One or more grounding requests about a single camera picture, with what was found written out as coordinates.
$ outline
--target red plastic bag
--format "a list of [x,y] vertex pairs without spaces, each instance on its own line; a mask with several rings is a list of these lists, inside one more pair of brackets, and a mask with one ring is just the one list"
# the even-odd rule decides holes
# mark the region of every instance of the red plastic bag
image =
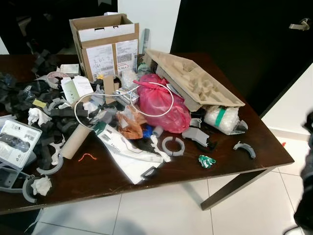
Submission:
[[[148,82],[156,82],[166,86],[167,81],[161,79],[156,74],[147,74],[141,77],[138,87],[139,106],[141,111],[150,115],[160,115],[165,113],[171,106],[172,97],[164,87]],[[149,125],[162,126],[164,130],[172,133],[181,133],[188,129],[190,124],[190,113],[184,105],[184,99],[173,94],[174,104],[171,110],[160,117],[145,116]]]

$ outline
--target metal door handle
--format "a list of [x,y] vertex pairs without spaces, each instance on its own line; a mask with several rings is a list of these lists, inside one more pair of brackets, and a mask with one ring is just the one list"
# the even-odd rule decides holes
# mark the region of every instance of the metal door handle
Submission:
[[289,28],[290,29],[298,29],[298,30],[302,30],[302,31],[306,31],[310,29],[310,25],[311,25],[311,20],[309,18],[305,18],[302,21],[300,21],[300,24],[290,24]]

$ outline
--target white cable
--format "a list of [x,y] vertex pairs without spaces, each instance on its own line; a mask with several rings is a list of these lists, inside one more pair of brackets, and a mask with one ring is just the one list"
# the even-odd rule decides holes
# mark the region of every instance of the white cable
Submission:
[[159,84],[159,83],[156,83],[156,82],[148,82],[148,83],[156,84],[156,85],[162,86],[162,87],[164,87],[165,89],[167,89],[167,90],[169,91],[169,93],[170,93],[170,95],[171,95],[171,97],[172,97],[172,103],[171,103],[171,106],[169,107],[169,109],[168,109],[165,113],[160,114],[160,115],[150,115],[150,114],[146,114],[146,113],[144,113],[144,112],[138,110],[138,109],[134,106],[134,104],[133,104],[133,102],[132,102],[132,93],[133,93],[134,90],[136,90],[136,89],[139,87],[139,86],[136,86],[135,88],[131,89],[130,91],[125,92],[125,93],[121,93],[121,94],[95,94],[95,93],[90,93],[90,94],[86,94],[86,95],[82,96],[82,97],[76,102],[76,104],[75,104],[75,106],[74,106],[74,114],[75,114],[75,117],[76,117],[77,121],[79,122],[79,124],[81,124],[82,126],[88,128],[88,129],[90,129],[90,130],[93,130],[92,128],[87,127],[86,125],[84,125],[84,124],[79,120],[79,118],[78,118],[78,116],[77,116],[76,108],[77,108],[77,105],[82,101],[82,99],[85,98],[85,97],[87,97],[87,96],[90,96],[90,95],[122,96],[122,95],[125,95],[125,94],[127,94],[127,93],[130,93],[130,103],[131,103],[131,105],[135,108],[136,111],[140,112],[141,114],[143,114],[143,115],[145,115],[145,116],[148,116],[148,117],[161,117],[161,116],[167,114],[167,113],[172,109],[172,107],[173,107],[173,105],[174,105],[174,97],[173,97],[173,94],[172,94],[171,90],[168,89],[166,86],[164,86],[164,85],[162,85],[162,84]]

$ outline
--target dark wood tabletop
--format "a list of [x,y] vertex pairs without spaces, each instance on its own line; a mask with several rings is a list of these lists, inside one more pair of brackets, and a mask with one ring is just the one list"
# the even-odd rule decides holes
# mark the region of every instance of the dark wood tabletop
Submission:
[[[194,60],[246,103],[245,99],[207,54],[184,53],[177,55]],[[58,57],[64,64],[78,63],[76,55],[60,55]],[[31,69],[34,61],[35,57],[32,55],[0,55],[0,71],[14,75],[19,81],[33,80],[35,75]],[[46,197],[40,196],[36,204],[31,204],[23,198],[22,194],[0,192],[0,214],[34,210],[57,204],[154,188],[165,184],[256,171],[294,162],[249,104],[246,103],[244,107],[239,109],[239,117],[248,124],[249,130],[246,133],[227,136],[212,128],[214,134],[210,138],[212,141],[217,141],[218,145],[211,154],[205,154],[198,150],[193,141],[184,140],[185,152],[183,156],[172,157],[173,160],[159,168],[152,179],[138,185],[133,185],[128,180],[115,164],[102,142],[94,133],[90,133],[73,159],[64,159],[63,167],[56,174],[50,176],[53,186]],[[160,149],[161,141],[167,136],[181,138],[181,134],[163,132],[159,138]],[[253,147],[256,153],[254,160],[245,151],[233,150],[233,146],[238,141]],[[97,160],[84,158],[83,161],[78,162],[84,153],[92,154]],[[198,162],[198,157],[201,154],[214,158],[216,164],[209,169],[202,168]],[[39,176],[35,169],[36,164],[33,163],[24,171]]]

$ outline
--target cardboard tube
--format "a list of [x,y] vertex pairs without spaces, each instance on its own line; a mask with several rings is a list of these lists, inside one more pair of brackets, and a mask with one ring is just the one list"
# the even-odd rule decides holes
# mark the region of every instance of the cardboard tube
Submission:
[[64,146],[61,148],[60,155],[64,158],[72,159],[90,131],[91,130],[79,124]]

